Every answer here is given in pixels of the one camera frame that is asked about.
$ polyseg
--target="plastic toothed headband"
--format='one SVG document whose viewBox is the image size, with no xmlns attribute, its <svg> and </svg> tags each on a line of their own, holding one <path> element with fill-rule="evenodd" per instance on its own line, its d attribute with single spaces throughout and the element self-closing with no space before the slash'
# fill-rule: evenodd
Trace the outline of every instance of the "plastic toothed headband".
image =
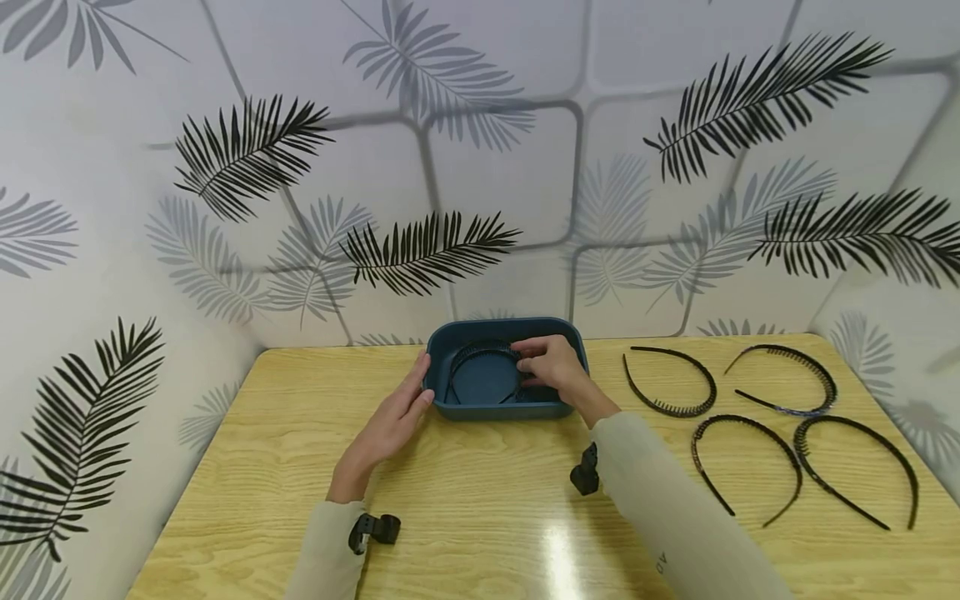
<svg viewBox="0 0 960 600">
<path fill-rule="evenodd" d="M 830 373 L 827 372 L 824 366 L 818 363 L 811 356 L 808 356 L 803 352 L 800 352 L 799 350 L 794 350 L 786 346 L 778 346 L 776 344 L 757 344 L 756 346 L 750 346 L 749 348 L 740 352 L 739 355 L 737 355 L 737 357 L 733 359 L 733 362 L 730 363 L 730 366 L 727 367 L 727 370 L 724 371 L 723 374 L 726 375 L 728 372 L 730 372 L 730 369 L 733 368 L 733 365 L 736 364 L 736 361 L 740 360 L 748 352 L 752 352 L 754 350 L 766 350 L 767 353 L 769 354 L 786 356 L 808 367 L 811 371 L 814 372 L 815 375 L 817 375 L 817 379 L 819 379 L 820 383 L 823 384 L 824 386 L 824 401 L 823 403 L 820 404 L 820 406 L 814 409 L 798 410 L 794 408 L 786 408 L 783 406 L 779 406 L 778 404 L 767 402 L 766 400 L 761 400 L 760 398 L 747 394 L 742 390 L 734 390 L 739 396 L 743 396 L 748 400 L 750 400 L 751 402 L 756 402 L 761 406 L 772 408 L 779 413 L 784 413 L 785 415 L 793 415 L 795 417 L 816 417 L 818 415 L 823 415 L 826 411 L 830 409 L 831 406 L 833 406 L 833 403 L 836 402 L 837 386 L 835 383 L 833 383 L 833 377 L 830 377 Z"/>
<path fill-rule="evenodd" d="M 477 340 L 457 350 L 457 353 L 453 355 L 453 360 L 450 361 L 450 376 L 449 383 L 447 384 L 447 389 L 452 393 L 457 404 L 462 403 L 460 396 L 457 394 L 457 388 L 453 384 L 457 371 L 470 360 L 478 356 L 490 354 L 506 356 L 514 361 L 514 363 L 520 360 L 520 353 L 510 348 L 510 342 L 500 339 Z M 500 399 L 497 404 L 504 404 L 511 399 L 514 402 L 521 400 L 523 398 L 523 388 L 520 386 L 520 382 L 523 379 L 522 374 L 517 372 L 516 385 L 506 396 Z"/>
<path fill-rule="evenodd" d="M 670 356 L 676 356 L 678 358 L 683 358 L 686 362 L 690 363 L 697 368 L 697 371 L 700 372 L 707 379 L 707 384 L 710 386 L 710 394 L 706 400 L 697 404 L 696 406 L 671 406 L 665 402 L 661 402 L 658 399 L 650 399 L 640 391 L 640 389 L 634 383 L 634 379 L 630 376 L 630 368 L 627 366 L 627 355 L 623 355 L 623 370 L 627 374 L 627 383 L 630 384 L 630 389 L 634 391 L 636 397 L 640 398 L 640 401 L 654 409 L 662 415 L 668 417 L 677 417 L 678 419 L 689 419 L 691 417 L 699 417 L 703 415 L 706 411 L 713 408 L 713 402 L 717 398 L 717 384 L 713 380 L 713 375 L 707 371 L 707 367 L 704 367 L 700 364 L 697 359 L 692 356 L 688 356 L 682 352 L 676 350 L 671 350 L 668 348 L 653 348 L 650 346 L 630 346 L 631 350 L 640 350 L 643 352 L 659 352 L 660 354 L 669 354 Z"/>
<path fill-rule="evenodd" d="M 704 478 L 704 481 L 707 483 L 707 487 L 710 488 L 710 491 L 713 492 L 713 495 L 715 495 L 717 500 L 720 501 L 720 504 L 727 509 L 727 512 L 730 513 L 730 516 L 736 516 L 736 513 L 730 507 L 730 504 L 727 504 L 727 501 L 723 499 L 723 496 L 720 495 L 720 492 L 716 489 L 716 487 L 713 486 L 713 482 L 710 481 L 710 478 L 707 477 L 707 472 L 704 470 L 704 466 L 700 462 L 700 454 L 697 452 L 697 442 L 704 437 L 704 433 L 707 432 L 707 429 L 711 425 L 720 421 L 743 423 L 745 425 L 750 425 L 757 431 L 766 434 L 768 438 L 780 446 L 780 449 L 783 450 L 783 453 L 786 454 L 786 457 L 790 459 L 790 465 L 793 467 L 793 470 L 797 475 L 797 485 L 793 489 L 793 496 L 790 498 L 790 501 L 786 503 L 786 506 L 781 508 L 778 513 L 770 518 L 770 520 L 763 523 L 763 526 L 766 527 L 770 523 L 780 518 L 783 513 L 786 513 L 787 509 L 793 506 L 793 503 L 796 502 L 797 498 L 800 497 L 800 488 L 804 484 L 804 473 L 800 470 L 800 462 L 797 460 L 797 457 L 794 456 L 793 450 L 790 449 L 790 444 L 785 442 L 783 438 L 777 435 L 777 432 L 775 432 L 773 429 L 770 429 L 766 425 L 758 423 L 755 420 L 747 419 L 746 417 L 740 417 L 739 415 L 715 415 L 700 423 L 700 426 L 697 427 L 697 430 L 693 432 L 693 442 L 690 443 L 690 453 L 693 455 L 693 464 L 697 468 L 697 472 L 700 473 L 700 476 Z"/>
<path fill-rule="evenodd" d="M 910 504 L 910 520 L 907 523 L 906 528 L 913 529 L 913 524 L 917 521 L 917 507 L 920 504 L 920 483 L 917 481 L 917 473 L 913 471 L 913 467 L 910 467 L 910 463 L 906 460 L 906 457 L 903 456 L 903 454 L 895 445 L 893 445 L 890 440 L 887 440 L 867 425 L 859 423 L 855 420 L 847 419 L 845 417 L 835 417 L 833 415 L 821 415 L 819 417 L 807 419 L 800 423 L 800 426 L 797 427 L 797 431 L 793 435 L 793 445 L 797 450 L 797 456 L 800 458 L 800 463 L 804 466 L 804 470 L 806 470 L 806 474 L 812 477 L 813 481 L 817 482 L 817 485 L 823 488 L 827 493 L 838 498 L 841 502 L 857 511 L 862 516 L 868 518 L 877 527 L 890 531 L 890 527 L 888 527 L 886 523 L 854 504 L 852 500 L 835 490 L 831 484 L 824 481 L 823 477 L 818 475 L 817 472 L 813 470 L 813 467 L 810 465 L 809 461 L 806 460 L 806 457 L 810 455 L 810 446 L 806 441 L 806 432 L 813 425 L 824 421 L 841 423 L 847 425 L 848 427 L 859 429 L 863 433 L 880 442 L 880 445 L 885 447 L 887 451 L 897 457 L 897 460 L 900 461 L 900 464 L 903 466 L 903 470 L 906 471 L 907 479 L 910 480 L 910 494 L 912 500 Z"/>
</svg>

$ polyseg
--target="sleeve cuff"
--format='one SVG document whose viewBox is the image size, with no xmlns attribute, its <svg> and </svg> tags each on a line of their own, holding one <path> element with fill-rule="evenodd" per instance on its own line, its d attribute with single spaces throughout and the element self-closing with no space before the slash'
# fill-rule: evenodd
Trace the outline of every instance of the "sleeve cuff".
<svg viewBox="0 0 960 600">
<path fill-rule="evenodd" d="M 365 509 L 362 501 L 337 504 L 324 501 L 314 507 L 303 536 L 303 552 L 309 554 L 353 551 L 349 547 L 350 531 Z"/>
</svg>

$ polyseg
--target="right hand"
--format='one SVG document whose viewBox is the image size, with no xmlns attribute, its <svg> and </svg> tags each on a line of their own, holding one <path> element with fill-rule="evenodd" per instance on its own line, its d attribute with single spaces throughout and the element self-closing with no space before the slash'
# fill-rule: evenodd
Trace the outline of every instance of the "right hand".
<svg viewBox="0 0 960 600">
<path fill-rule="evenodd" d="M 562 335 L 520 340 L 510 344 L 510 348 L 522 357 L 516 363 L 516 368 L 533 375 L 530 379 L 524 379 L 521 385 L 550 386 L 560 392 L 563 399 L 565 392 L 572 391 L 571 388 L 585 380 L 589 381 L 577 352 Z"/>
</svg>

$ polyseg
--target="left hand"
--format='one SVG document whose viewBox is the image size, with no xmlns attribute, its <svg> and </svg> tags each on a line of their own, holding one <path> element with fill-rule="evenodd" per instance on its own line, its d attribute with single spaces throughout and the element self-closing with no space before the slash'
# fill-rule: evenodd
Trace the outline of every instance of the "left hand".
<svg viewBox="0 0 960 600">
<path fill-rule="evenodd" d="M 433 390 L 420 390 L 429 367 L 430 355 L 421 350 L 413 369 L 384 398 L 337 463 L 327 500 L 338 504 L 362 500 L 373 468 L 410 441 L 420 417 L 433 402 Z"/>
</svg>

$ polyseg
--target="black wrist strap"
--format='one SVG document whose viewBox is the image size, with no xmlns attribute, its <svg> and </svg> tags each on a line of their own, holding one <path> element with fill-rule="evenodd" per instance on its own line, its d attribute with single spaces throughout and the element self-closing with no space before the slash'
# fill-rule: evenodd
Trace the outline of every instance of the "black wrist strap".
<svg viewBox="0 0 960 600">
<path fill-rule="evenodd" d="M 580 495 L 590 495 L 600 489 L 597 474 L 597 444 L 591 444 L 580 457 L 580 464 L 570 472 L 570 483 Z"/>
<path fill-rule="evenodd" d="M 371 536 L 380 543 L 396 543 L 396 537 L 400 535 L 400 519 L 393 515 L 383 515 L 377 518 L 368 513 L 360 515 L 353 529 L 350 530 L 348 545 L 353 554 L 361 555 L 367 551 L 367 545 L 364 543 L 364 536 Z"/>
</svg>

